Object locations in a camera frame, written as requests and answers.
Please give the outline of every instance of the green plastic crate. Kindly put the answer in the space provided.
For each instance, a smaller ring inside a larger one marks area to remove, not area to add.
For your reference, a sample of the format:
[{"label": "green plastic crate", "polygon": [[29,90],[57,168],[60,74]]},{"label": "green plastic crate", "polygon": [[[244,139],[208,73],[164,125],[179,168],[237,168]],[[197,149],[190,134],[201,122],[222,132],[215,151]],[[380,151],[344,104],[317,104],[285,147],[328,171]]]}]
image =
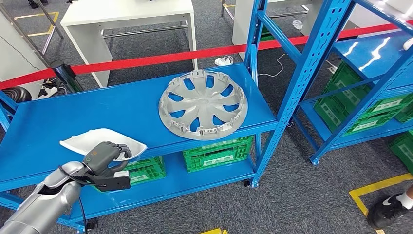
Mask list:
[{"label": "green plastic crate", "polygon": [[274,40],[274,37],[268,31],[268,29],[263,26],[263,29],[261,30],[261,39],[260,39],[260,41],[266,41],[266,40]]},{"label": "green plastic crate", "polygon": [[162,156],[130,162],[123,171],[129,171],[131,186],[166,177]]},{"label": "green plastic crate", "polygon": [[[321,103],[314,105],[314,110],[324,120],[331,131],[334,131],[349,115],[346,107],[336,96],[323,98]],[[345,135],[381,126],[397,115],[400,110],[399,108],[385,113],[362,116],[352,125]]]},{"label": "green plastic crate", "polygon": [[392,119],[400,110],[392,110],[386,113],[380,113],[375,116],[368,116],[364,118],[359,118],[352,126],[347,130],[344,134],[349,135],[352,133],[358,133],[361,131],[365,131],[367,129],[375,128],[381,126],[390,119]]},{"label": "green plastic crate", "polygon": [[407,105],[395,117],[399,122],[405,123],[413,119],[413,102]]},{"label": "green plastic crate", "polygon": [[413,130],[405,132],[390,142],[389,148],[413,174]]},{"label": "green plastic crate", "polygon": [[[360,78],[360,76],[357,73],[355,73],[344,62],[342,62],[338,67],[337,71],[334,73],[331,80],[324,88],[323,93],[327,93],[339,88],[344,88],[350,84],[354,84],[360,81],[362,81],[362,78]],[[360,103],[360,101],[368,94],[370,90],[371,88],[367,84],[365,84],[334,94],[334,96],[336,96],[339,99],[339,101],[345,106],[348,112],[351,112]],[[407,106],[412,101],[413,94],[401,95],[397,97],[379,100],[363,114],[363,117],[376,115],[378,113],[384,113],[391,110],[396,110]]]},{"label": "green plastic crate", "polygon": [[182,151],[188,172],[245,160],[254,136],[240,137]]}]

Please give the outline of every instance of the blue metal shelf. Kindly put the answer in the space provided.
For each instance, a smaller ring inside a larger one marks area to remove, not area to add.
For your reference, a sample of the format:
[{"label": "blue metal shelf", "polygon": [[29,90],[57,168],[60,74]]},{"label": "blue metal shelf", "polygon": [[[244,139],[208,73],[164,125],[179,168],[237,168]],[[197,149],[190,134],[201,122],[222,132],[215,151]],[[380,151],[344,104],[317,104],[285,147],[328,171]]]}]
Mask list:
[{"label": "blue metal shelf", "polygon": [[[140,157],[145,159],[275,128],[276,118],[242,63],[211,70],[230,75],[250,103],[245,121],[233,134],[219,140],[197,141],[175,135],[164,127],[158,114],[159,97],[178,75],[22,103],[0,145],[0,155],[8,155],[2,159],[2,166],[15,168],[0,173],[0,188],[9,190],[38,183],[58,165],[81,160],[82,155],[60,146],[59,141],[90,129],[109,128],[145,143],[148,149]],[[47,118],[54,120],[47,132],[46,112]],[[55,155],[45,158],[45,147]],[[47,160],[39,163],[41,158]]]},{"label": "blue metal shelf", "polygon": [[[177,136],[165,128],[158,115],[158,101],[168,82],[177,75],[23,103],[12,108],[16,113],[11,123],[0,116],[4,128],[9,127],[0,145],[0,155],[7,155],[2,160],[2,166],[12,168],[0,173],[0,191],[37,183],[59,164],[80,160],[82,156],[63,148],[58,142],[96,128],[110,128],[147,144],[148,149],[141,158],[164,156],[167,177],[136,185],[128,191],[107,194],[84,188],[81,196],[88,218],[242,179],[247,179],[251,187],[257,187],[299,100],[305,94],[310,78],[322,66],[348,18],[349,9],[353,8],[351,0],[323,1],[301,53],[265,14],[266,5],[267,0],[254,1],[245,63],[211,69],[230,75],[246,94],[248,114],[237,131],[219,140],[195,141]],[[276,117],[257,87],[256,55],[263,25],[280,40],[284,50],[297,64]],[[0,98],[8,103],[7,97]],[[46,112],[50,113],[47,118],[54,121],[47,132],[44,131],[46,119],[43,115]],[[261,133],[267,131],[269,135],[261,149]],[[175,153],[252,134],[256,141],[255,164],[249,159],[187,173],[180,153]],[[20,198],[6,192],[0,193],[1,205],[16,209],[20,203]],[[71,217],[62,216],[59,222],[82,231],[80,220],[80,212],[75,205]]]},{"label": "blue metal shelf", "polygon": [[[187,172],[182,153],[164,156],[167,176],[163,179],[137,184],[128,190],[100,193],[92,187],[83,188],[82,199],[86,218],[118,212],[133,207],[182,196],[204,189],[241,181],[253,177],[254,164],[251,158],[231,164]],[[72,208],[71,221],[81,221],[78,204]]]},{"label": "blue metal shelf", "polygon": [[[324,121],[320,118],[320,116],[313,109],[313,105],[314,105],[314,102],[305,103],[303,105],[300,105],[300,109],[303,111],[306,118],[309,120],[313,128],[316,130],[318,136],[322,140],[322,143],[324,143],[328,140],[329,137],[331,137],[332,133],[330,129],[327,127],[327,125],[324,123]],[[295,118],[295,121],[297,125],[301,128],[301,130],[306,132],[306,130],[303,128],[303,124],[301,123],[301,121],[298,118]],[[413,120],[408,121],[406,123],[400,123],[395,118],[393,118],[382,126],[368,129],[362,132],[357,132],[357,133],[353,133],[350,135],[338,137],[337,141],[331,147],[329,147],[328,151],[343,148],[343,147],[354,145],[354,144],[359,144],[359,143],[366,142],[366,141],[373,140],[373,139],[378,139],[381,137],[390,136],[390,135],[397,134],[397,133],[402,133],[412,128],[413,128]],[[314,142],[312,137],[307,132],[304,135],[310,143]]]},{"label": "blue metal shelf", "polygon": [[[333,51],[363,79],[382,76],[406,51],[403,44],[412,36],[399,31],[337,42]],[[384,98],[413,92],[413,67],[397,78]]]},{"label": "blue metal shelf", "polygon": [[406,21],[412,18],[397,9],[386,4],[383,0],[354,0],[355,3],[360,4],[364,8],[370,10],[376,15],[382,17],[386,21],[396,25],[400,29],[413,36],[413,27]]}]

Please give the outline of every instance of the person's foot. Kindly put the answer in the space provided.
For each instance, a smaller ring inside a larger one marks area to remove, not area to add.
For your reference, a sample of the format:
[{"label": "person's foot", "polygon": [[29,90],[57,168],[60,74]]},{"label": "person's foot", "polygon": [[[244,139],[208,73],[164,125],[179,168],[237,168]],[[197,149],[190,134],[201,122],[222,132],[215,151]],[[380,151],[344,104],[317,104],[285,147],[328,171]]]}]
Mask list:
[{"label": "person's foot", "polygon": [[38,8],[38,4],[35,3],[33,0],[29,0],[29,5],[32,9]]},{"label": "person's foot", "polygon": [[378,202],[369,210],[367,220],[370,226],[375,229],[383,229],[393,224],[396,219],[402,217],[409,211],[396,199],[399,195],[401,194],[393,195]]}]

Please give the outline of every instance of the white sock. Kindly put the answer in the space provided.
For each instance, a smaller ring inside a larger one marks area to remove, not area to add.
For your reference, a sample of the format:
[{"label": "white sock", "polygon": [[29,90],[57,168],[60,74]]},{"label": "white sock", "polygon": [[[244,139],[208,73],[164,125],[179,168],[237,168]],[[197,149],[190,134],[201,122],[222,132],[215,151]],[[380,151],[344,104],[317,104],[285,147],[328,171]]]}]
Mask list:
[{"label": "white sock", "polygon": [[406,207],[406,209],[410,210],[413,207],[413,199],[407,196],[406,192],[404,192],[402,195],[399,195],[396,197],[398,201],[401,202],[401,204]]}]

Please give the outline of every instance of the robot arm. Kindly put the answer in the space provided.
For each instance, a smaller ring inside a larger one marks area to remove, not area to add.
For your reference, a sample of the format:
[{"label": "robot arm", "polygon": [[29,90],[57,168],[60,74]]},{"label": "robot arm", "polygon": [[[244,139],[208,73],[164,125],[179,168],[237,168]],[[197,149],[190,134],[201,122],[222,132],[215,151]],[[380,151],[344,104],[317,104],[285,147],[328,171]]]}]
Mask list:
[{"label": "robot arm", "polygon": [[79,198],[85,184],[95,185],[103,192],[130,188],[129,172],[121,172],[127,161],[108,168],[121,152],[126,158],[131,157],[126,145],[101,142],[82,162],[68,162],[50,173],[6,221],[0,234],[47,233]]}]

